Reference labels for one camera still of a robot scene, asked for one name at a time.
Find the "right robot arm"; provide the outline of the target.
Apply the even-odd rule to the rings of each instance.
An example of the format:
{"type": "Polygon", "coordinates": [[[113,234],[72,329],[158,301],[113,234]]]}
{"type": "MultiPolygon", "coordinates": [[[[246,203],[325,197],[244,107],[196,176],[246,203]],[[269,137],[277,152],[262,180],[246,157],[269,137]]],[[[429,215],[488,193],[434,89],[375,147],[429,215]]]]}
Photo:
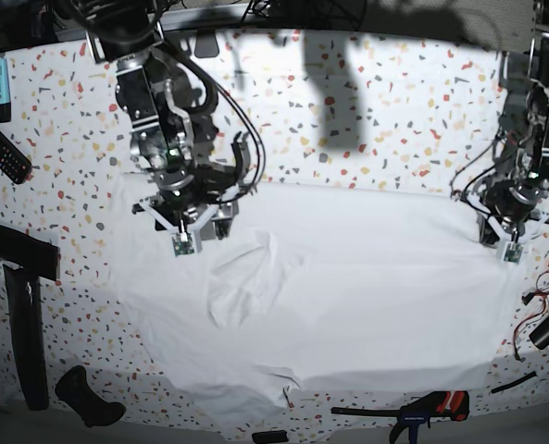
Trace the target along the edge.
{"type": "Polygon", "coordinates": [[[98,64],[117,68],[116,100],[131,121],[131,160],[157,187],[131,210],[166,231],[177,253],[230,235],[238,202],[256,190],[265,169],[264,143],[224,88],[163,32],[166,1],[64,1],[85,30],[98,64]],[[244,129],[232,140],[233,164],[210,161],[217,128],[212,115],[225,99],[244,129]]]}

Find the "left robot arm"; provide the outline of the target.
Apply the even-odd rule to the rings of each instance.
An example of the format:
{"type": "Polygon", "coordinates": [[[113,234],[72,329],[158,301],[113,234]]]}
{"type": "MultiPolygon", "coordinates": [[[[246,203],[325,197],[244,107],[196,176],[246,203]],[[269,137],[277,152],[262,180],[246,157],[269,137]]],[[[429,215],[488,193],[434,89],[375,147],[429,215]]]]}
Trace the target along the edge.
{"type": "Polygon", "coordinates": [[[549,194],[549,1],[536,1],[534,11],[525,131],[463,191],[479,215],[479,242],[487,247],[520,243],[525,224],[537,218],[537,205],[549,194]]]}

